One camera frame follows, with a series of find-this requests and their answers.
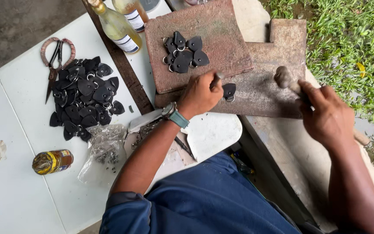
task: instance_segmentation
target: green grass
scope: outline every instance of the green grass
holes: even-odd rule
[[[270,7],[272,18],[296,18],[293,11],[297,4],[311,9],[307,67],[320,83],[331,85],[361,118],[374,123],[374,0],[304,1],[262,3]],[[357,62],[365,67],[364,77]]]

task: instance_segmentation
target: watch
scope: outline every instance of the watch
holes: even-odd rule
[[[178,112],[176,102],[170,102],[167,104],[167,106],[163,108],[163,112],[161,114],[182,128],[187,127],[187,125],[190,123]]]

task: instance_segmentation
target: watch face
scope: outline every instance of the watch face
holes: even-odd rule
[[[163,112],[161,114],[164,115],[164,116],[169,114],[169,112],[172,109],[172,105],[173,105],[173,103],[170,102],[166,107],[163,108]]]

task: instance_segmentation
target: yellow leaf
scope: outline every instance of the yellow leaf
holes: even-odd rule
[[[363,78],[364,75],[366,75],[366,70],[364,69],[363,64],[361,64],[360,62],[357,62],[356,65],[360,70],[360,77]]]

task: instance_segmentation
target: hand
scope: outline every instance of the hand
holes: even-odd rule
[[[216,72],[210,70],[201,76],[190,77],[187,88],[177,103],[179,113],[187,120],[211,110],[223,97],[221,80],[210,89]]]
[[[304,80],[299,80],[298,84],[315,108],[313,111],[308,104],[297,100],[309,135],[327,150],[353,143],[355,113],[333,88],[327,85],[316,89]]]

